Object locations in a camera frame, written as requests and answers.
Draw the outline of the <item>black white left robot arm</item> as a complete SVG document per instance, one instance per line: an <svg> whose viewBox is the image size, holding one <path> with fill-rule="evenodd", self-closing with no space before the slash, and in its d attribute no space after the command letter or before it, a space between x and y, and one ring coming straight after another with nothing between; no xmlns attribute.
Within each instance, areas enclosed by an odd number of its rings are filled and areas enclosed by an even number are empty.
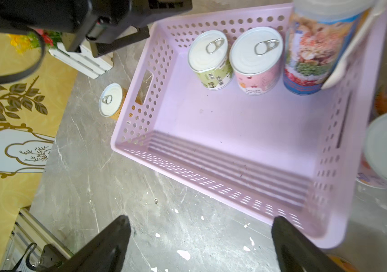
<svg viewBox="0 0 387 272"><path fill-rule="evenodd" d="M94 57L147 39L149 24L192 10L192 1L0 1L0 33L61 32L67 51L87 40Z"/></svg>

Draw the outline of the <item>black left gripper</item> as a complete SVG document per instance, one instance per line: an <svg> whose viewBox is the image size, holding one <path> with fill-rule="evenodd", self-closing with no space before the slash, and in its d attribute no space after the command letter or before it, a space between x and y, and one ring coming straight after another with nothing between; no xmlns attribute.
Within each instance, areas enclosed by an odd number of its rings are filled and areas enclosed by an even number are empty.
<svg viewBox="0 0 387 272"><path fill-rule="evenodd" d="M131 1L130 10L125 17L127 27L136 27L137 32L114 40L110 44L90 43L93 57L102 57L125 46L150 37L148 24L173 17L192 10L191 0L184 1Z"/></svg>

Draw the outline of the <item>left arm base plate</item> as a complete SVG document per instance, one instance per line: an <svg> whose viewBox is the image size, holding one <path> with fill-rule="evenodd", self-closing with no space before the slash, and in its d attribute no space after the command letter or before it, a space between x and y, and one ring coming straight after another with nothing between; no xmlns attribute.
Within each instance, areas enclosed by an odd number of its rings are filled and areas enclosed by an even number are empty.
<svg viewBox="0 0 387 272"><path fill-rule="evenodd" d="M36 249L36 243L30 246L30 252L25 259L26 267L33 272L54 272L67 262L67 258L52 244L46 244L42 250L38 264L30 263L30 255Z"/></svg>

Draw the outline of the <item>blue mixed congee can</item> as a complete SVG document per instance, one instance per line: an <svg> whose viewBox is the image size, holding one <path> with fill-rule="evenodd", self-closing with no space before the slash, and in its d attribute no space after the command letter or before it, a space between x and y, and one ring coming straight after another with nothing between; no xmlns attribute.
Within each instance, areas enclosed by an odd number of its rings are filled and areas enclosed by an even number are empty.
<svg viewBox="0 0 387 272"><path fill-rule="evenodd" d="M320 91L374 1L294 1L285 45L285 87L298 95Z"/></svg>

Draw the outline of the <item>green label can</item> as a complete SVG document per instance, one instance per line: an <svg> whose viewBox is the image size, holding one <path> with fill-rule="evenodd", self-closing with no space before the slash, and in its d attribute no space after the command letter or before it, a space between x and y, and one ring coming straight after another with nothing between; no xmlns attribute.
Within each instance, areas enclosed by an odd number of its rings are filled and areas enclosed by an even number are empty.
<svg viewBox="0 0 387 272"><path fill-rule="evenodd" d="M192 43L188 52L188 64L205 88L220 90L233 79L229 51L226 35L217 30L199 35Z"/></svg>

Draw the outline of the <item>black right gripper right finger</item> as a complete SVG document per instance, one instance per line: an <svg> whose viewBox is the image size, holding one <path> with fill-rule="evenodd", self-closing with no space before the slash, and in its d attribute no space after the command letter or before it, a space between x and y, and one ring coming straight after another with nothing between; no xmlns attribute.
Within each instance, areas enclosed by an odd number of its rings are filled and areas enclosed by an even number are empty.
<svg viewBox="0 0 387 272"><path fill-rule="evenodd" d="M282 272L343 271L282 216L276 217L273 221L272 239Z"/></svg>

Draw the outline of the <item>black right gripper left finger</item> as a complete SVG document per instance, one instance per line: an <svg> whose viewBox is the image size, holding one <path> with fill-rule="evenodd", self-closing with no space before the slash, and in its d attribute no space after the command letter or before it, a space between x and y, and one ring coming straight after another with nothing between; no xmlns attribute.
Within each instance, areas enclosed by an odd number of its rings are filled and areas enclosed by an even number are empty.
<svg viewBox="0 0 387 272"><path fill-rule="evenodd" d="M121 215L110 223L71 259L57 268L58 272L120 272L124 265L131 225Z"/></svg>

